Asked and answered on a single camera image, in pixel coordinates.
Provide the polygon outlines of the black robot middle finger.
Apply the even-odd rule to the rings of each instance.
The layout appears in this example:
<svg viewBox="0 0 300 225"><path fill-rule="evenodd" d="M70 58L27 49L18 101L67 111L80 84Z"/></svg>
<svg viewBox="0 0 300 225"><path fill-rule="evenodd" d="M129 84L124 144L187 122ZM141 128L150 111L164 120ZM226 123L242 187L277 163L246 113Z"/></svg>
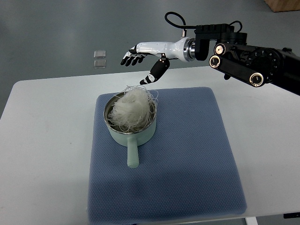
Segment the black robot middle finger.
<svg viewBox="0 0 300 225"><path fill-rule="evenodd" d="M137 64L137 56L138 54L132 57L132 63L131 63L132 66Z"/></svg>

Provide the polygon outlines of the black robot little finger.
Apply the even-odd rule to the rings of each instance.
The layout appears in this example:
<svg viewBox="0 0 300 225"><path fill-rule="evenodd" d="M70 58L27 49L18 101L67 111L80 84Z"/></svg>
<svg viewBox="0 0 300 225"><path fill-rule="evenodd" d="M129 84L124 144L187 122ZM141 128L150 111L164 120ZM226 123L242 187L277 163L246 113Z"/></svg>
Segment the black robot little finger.
<svg viewBox="0 0 300 225"><path fill-rule="evenodd" d="M126 52L120 64L122 66L129 66L131 64L131 61L132 61L132 53Z"/></svg>

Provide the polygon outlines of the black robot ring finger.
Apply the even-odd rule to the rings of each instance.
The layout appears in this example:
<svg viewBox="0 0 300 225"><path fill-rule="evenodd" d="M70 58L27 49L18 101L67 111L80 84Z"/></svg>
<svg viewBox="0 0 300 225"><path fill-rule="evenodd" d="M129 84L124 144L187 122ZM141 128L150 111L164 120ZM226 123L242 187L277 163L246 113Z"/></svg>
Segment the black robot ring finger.
<svg viewBox="0 0 300 225"><path fill-rule="evenodd" d="M131 54L131 53L128 53L127 56L126 56L126 62L125 62L125 66L134 66L137 64L137 55L136 54Z"/></svg>

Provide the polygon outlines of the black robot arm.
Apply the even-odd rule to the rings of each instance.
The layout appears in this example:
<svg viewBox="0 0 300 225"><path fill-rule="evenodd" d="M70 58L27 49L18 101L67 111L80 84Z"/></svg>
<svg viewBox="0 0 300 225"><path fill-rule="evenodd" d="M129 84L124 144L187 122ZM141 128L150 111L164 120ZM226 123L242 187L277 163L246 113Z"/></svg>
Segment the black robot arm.
<svg viewBox="0 0 300 225"><path fill-rule="evenodd" d="M121 65L134 66L148 55L159 59L140 84L158 81L170 60L208 60L211 68L252 87L273 84L291 93L300 93L300 58L292 49L247 45L247 34L232 24L198 25L195 37L183 36L177 42L143 42L127 51Z"/></svg>

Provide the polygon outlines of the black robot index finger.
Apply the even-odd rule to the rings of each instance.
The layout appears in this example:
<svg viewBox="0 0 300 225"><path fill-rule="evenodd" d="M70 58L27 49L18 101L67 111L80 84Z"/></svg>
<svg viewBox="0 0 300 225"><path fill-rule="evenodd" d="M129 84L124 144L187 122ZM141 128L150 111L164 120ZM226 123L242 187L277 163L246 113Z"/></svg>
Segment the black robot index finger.
<svg viewBox="0 0 300 225"><path fill-rule="evenodd" d="M142 63L143 59L146 57L146 54L139 54L137 56L137 63Z"/></svg>

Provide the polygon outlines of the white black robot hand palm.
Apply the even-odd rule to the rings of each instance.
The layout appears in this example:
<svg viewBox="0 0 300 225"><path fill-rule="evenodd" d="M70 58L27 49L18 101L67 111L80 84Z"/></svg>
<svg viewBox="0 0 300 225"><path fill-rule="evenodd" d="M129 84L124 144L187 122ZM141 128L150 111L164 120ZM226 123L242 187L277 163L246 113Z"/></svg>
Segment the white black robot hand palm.
<svg viewBox="0 0 300 225"><path fill-rule="evenodd" d="M161 57L162 54L168 59L179 59L183 62L193 61L195 54L193 46L195 39L191 37L183 37L179 41L173 42L141 42L134 48L136 54L151 54Z"/></svg>

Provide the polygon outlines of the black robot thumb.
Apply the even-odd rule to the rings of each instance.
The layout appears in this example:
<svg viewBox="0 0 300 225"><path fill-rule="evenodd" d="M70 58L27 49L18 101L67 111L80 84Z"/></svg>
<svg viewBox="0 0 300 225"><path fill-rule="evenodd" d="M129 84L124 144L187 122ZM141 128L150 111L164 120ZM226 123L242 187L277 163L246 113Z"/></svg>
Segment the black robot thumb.
<svg viewBox="0 0 300 225"><path fill-rule="evenodd" d="M169 66L170 66L170 62L168 59L165 60L159 59L154 64L149 74L143 80L140 81L140 85L145 85L145 84L154 83L158 81L163 76L163 74L167 71Z"/></svg>

